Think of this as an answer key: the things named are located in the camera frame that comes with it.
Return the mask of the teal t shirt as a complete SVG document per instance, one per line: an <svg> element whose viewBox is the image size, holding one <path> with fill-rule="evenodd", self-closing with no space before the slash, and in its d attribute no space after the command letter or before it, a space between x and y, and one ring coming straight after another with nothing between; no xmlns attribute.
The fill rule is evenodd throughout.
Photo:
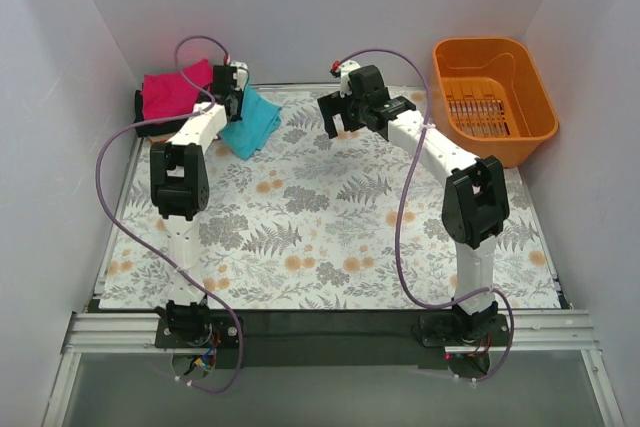
<svg viewBox="0 0 640 427"><path fill-rule="evenodd" d="M248 160L280 127L280 114L280 106L265 100L249 86L244 91L242 119L228 124L219 136L237 157Z"/></svg>

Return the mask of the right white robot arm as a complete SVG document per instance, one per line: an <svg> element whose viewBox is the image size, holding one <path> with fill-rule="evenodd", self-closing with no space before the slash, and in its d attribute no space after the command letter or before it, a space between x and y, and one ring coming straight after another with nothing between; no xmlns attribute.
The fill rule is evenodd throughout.
<svg viewBox="0 0 640 427"><path fill-rule="evenodd" d="M413 154L411 165L423 166L443 187L441 220L456 249L457 285L451 301L427 308L418 334L424 345L475 344L503 326L494 287L497 238L509 217L501 162L465 151L428 122L404 96L392 97L379 69L352 60L331 68L338 91L319 99L329 137L344 129L366 128Z"/></svg>

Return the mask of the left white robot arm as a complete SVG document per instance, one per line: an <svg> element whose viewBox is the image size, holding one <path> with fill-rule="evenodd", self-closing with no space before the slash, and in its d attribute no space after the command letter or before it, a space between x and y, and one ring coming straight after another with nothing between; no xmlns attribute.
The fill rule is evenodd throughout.
<svg viewBox="0 0 640 427"><path fill-rule="evenodd" d="M219 132L241 118L249 81L246 64L229 61L213 67L213 83L194 115L169 140L150 151L151 200L163 220L168 257L177 269L167 287L168 302L158 313L166 333L193 347L238 346L238 329L211 313L200 262L200 220L210 188L205 153Z"/></svg>

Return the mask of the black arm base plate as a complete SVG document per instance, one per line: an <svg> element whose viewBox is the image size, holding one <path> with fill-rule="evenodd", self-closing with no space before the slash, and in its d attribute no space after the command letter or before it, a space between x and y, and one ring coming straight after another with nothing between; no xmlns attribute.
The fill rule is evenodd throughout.
<svg viewBox="0 0 640 427"><path fill-rule="evenodd" d="M241 310L157 307L158 349L216 359L220 369L249 367L416 366L441 370L449 349L475 370L506 346L510 327L497 315L468 331L448 311Z"/></svg>

